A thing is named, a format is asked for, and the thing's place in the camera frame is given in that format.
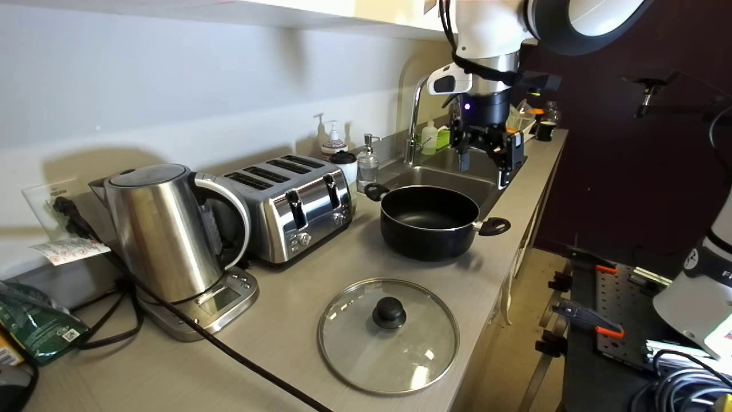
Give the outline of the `kettle base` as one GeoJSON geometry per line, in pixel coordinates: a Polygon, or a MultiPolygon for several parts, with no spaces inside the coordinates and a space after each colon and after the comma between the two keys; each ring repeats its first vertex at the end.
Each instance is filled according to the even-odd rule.
{"type": "MultiPolygon", "coordinates": [[[[149,318],[162,331],[180,342],[194,342],[203,337],[194,331],[167,308],[141,290],[138,291],[138,302],[149,318]]],[[[191,318],[197,325],[210,334],[216,334],[244,311],[248,310],[259,296],[258,279],[238,266],[225,271],[222,279],[211,289],[199,296],[173,303],[173,307],[191,318]]]]}

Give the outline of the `pale dish soap bottle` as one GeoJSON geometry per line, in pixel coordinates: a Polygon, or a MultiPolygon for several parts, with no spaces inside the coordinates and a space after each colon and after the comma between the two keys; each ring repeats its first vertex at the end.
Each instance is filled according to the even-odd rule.
{"type": "Polygon", "coordinates": [[[434,120],[429,120],[426,126],[421,130],[420,145],[421,154],[424,156],[433,156],[437,150],[437,136],[439,130],[437,129],[434,120]]]}

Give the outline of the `steel sink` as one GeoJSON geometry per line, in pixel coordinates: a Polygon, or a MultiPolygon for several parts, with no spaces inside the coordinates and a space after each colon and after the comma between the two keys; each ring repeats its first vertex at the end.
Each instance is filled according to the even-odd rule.
{"type": "Polygon", "coordinates": [[[377,182],[390,189],[432,185],[459,191],[476,201],[483,219],[504,193],[498,187],[498,177],[496,164],[483,151],[470,149],[469,167],[461,172],[458,152],[444,148],[433,156],[419,154],[411,166],[397,159],[379,170],[377,182]]]}

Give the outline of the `steel tap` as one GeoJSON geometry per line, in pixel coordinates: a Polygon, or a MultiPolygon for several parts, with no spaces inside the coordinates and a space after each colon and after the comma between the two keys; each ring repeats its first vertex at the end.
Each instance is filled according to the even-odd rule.
{"type": "Polygon", "coordinates": [[[414,157],[416,156],[417,151],[417,140],[416,140],[416,127],[417,127],[417,120],[419,115],[419,104],[421,99],[421,93],[423,92],[423,88],[428,83],[429,75],[426,74],[421,79],[418,80],[414,92],[413,97],[411,100],[411,112],[410,112],[410,120],[409,120],[409,128],[408,128],[408,135],[405,139],[405,148],[404,148],[404,156],[403,156],[403,162],[406,166],[412,167],[414,165],[414,157]]]}

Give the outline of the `clear soap dispenser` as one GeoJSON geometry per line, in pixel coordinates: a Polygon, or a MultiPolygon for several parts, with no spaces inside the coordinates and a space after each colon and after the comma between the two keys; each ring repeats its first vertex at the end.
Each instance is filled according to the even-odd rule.
{"type": "Polygon", "coordinates": [[[359,193],[365,193],[369,184],[377,183],[380,161],[373,148],[373,142],[381,140],[371,133],[364,133],[364,148],[357,154],[356,188],[359,193]]]}

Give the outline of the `steel electric kettle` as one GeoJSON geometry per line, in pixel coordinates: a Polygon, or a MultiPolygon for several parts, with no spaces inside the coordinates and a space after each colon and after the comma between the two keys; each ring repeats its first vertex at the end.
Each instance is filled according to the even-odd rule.
{"type": "Polygon", "coordinates": [[[181,164],[128,169],[89,183],[112,217],[130,271],[168,303],[211,290],[248,247],[250,215],[233,180],[181,164]],[[203,204],[217,199],[238,214],[231,257],[217,252],[203,204]]]}

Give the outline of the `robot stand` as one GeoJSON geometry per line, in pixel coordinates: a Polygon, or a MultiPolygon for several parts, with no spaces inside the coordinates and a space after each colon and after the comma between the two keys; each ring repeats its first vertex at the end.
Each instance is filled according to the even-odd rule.
{"type": "Polygon", "coordinates": [[[629,412],[632,398],[656,377],[649,340],[696,348],[657,315],[652,299],[661,285],[614,263],[616,274],[573,268],[571,299],[625,331],[622,340],[571,324],[560,412],[629,412]]]}

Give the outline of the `white cup with black lid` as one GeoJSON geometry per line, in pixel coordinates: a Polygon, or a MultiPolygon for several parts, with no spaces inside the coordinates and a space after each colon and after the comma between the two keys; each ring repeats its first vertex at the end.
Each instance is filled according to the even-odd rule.
{"type": "Polygon", "coordinates": [[[341,150],[329,157],[332,164],[337,165],[343,172],[348,183],[349,195],[353,204],[356,204],[357,195],[357,157],[351,152],[341,150]]]}

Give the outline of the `patterned ceramic soap dispenser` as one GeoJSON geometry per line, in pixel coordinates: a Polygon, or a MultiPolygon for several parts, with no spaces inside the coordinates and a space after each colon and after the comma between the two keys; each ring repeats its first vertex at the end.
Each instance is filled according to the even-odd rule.
{"type": "Polygon", "coordinates": [[[325,143],[321,145],[321,158],[324,161],[329,161],[333,154],[338,152],[349,151],[349,146],[344,138],[341,137],[339,123],[337,121],[326,121],[324,123],[327,129],[327,139],[325,143]]]}

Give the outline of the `green packet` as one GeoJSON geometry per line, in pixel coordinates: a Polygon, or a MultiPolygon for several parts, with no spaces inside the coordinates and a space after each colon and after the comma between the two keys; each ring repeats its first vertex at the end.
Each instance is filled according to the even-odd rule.
{"type": "Polygon", "coordinates": [[[0,325],[40,367],[63,356],[89,327],[50,295],[0,280],[0,325]]]}

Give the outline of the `glass pot lid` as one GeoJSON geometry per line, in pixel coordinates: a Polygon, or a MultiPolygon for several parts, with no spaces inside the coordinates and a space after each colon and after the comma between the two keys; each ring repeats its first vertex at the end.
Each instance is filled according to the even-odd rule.
{"type": "Polygon", "coordinates": [[[422,391],[452,367],[458,322],[436,294],[413,282],[371,278],[329,302],[316,333],[327,369],[345,385],[378,396],[422,391]]]}

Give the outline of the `white paper tag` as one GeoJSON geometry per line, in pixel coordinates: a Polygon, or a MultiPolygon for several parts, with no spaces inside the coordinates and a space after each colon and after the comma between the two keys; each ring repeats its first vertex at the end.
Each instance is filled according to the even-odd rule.
{"type": "Polygon", "coordinates": [[[53,266],[86,260],[92,256],[104,255],[112,250],[100,241],[82,237],[48,241],[32,245],[30,248],[41,253],[53,266]]]}

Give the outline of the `wall cabinet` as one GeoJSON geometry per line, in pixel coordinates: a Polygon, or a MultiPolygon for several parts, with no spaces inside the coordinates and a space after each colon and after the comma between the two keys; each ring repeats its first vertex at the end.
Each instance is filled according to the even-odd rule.
{"type": "Polygon", "coordinates": [[[389,38],[444,39],[437,0],[0,0],[0,5],[389,38]]]}

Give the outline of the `black and orange clamp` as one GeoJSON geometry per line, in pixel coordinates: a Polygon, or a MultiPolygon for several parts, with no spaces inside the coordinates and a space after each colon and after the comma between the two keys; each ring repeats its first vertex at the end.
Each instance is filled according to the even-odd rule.
{"type": "Polygon", "coordinates": [[[604,260],[604,258],[596,256],[590,251],[586,251],[575,246],[567,246],[563,256],[569,260],[573,268],[580,268],[604,274],[616,274],[618,272],[616,264],[608,260],[604,260]]]}
{"type": "Polygon", "coordinates": [[[574,300],[559,298],[556,303],[551,305],[551,308],[554,313],[563,316],[570,324],[583,325],[608,338],[617,340],[624,338],[625,331],[622,326],[574,300]]]}

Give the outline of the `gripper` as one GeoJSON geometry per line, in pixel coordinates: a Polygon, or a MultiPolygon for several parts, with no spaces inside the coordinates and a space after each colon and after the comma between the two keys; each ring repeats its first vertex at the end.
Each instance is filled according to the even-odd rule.
{"type": "Polygon", "coordinates": [[[469,169],[469,145],[487,148],[484,151],[498,169],[499,190],[510,185],[524,162],[524,133],[506,132],[510,97],[509,90],[489,94],[463,93],[460,102],[451,102],[449,144],[457,152],[459,171],[469,169]]]}

